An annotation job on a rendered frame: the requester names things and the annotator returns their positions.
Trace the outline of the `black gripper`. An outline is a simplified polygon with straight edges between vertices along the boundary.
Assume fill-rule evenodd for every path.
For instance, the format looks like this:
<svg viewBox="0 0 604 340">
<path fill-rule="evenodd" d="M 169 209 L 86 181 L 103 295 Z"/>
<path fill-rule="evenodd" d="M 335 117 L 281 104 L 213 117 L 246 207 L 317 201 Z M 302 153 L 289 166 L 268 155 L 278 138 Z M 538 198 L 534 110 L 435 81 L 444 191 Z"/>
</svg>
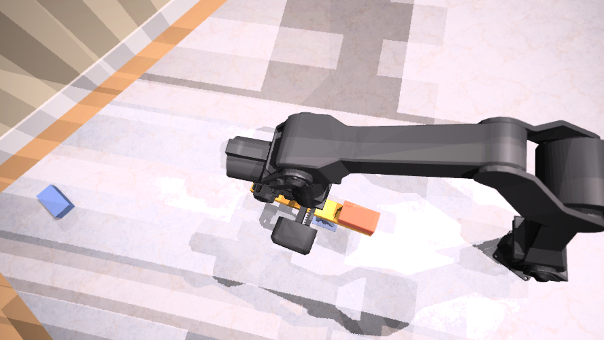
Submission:
<svg viewBox="0 0 604 340">
<path fill-rule="evenodd" d="M 272 242 L 303 255 L 309 254 L 318 232 L 310 224 L 316 209 L 323 210 L 331 186 L 332 184 L 328 184 L 323 192 L 314 197 L 302 197 L 292 189 L 285 189 L 292 193 L 293 200 L 300 205 L 300 209 L 295 220 L 279 216 L 271 234 Z M 308 208 L 308 217 L 302 224 Z"/>
</svg>

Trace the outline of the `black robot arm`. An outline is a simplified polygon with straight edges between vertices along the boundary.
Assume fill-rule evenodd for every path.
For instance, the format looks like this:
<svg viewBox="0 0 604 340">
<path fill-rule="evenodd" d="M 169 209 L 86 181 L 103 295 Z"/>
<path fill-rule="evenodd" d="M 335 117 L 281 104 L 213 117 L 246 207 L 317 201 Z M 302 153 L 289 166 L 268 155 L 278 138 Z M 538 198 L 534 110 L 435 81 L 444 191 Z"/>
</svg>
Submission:
<svg viewBox="0 0 604 340">
<path fill-rule="evenodd" d="M 527 140 L 538 144 L 535 175 L 526 172 Z M 314 197 L 351 173 L 473 179 L 520 214 L 492 257 L 525 281 L 569 282 L 569 242 L 604 232 L 604 139 L 564 120 L 347 126 L 301 112 L 272 141 L 236 136 L 225 153 L 227 177 L 253 182 L 264 203 L 293 201 L 285 189 Z"/>
</svg>

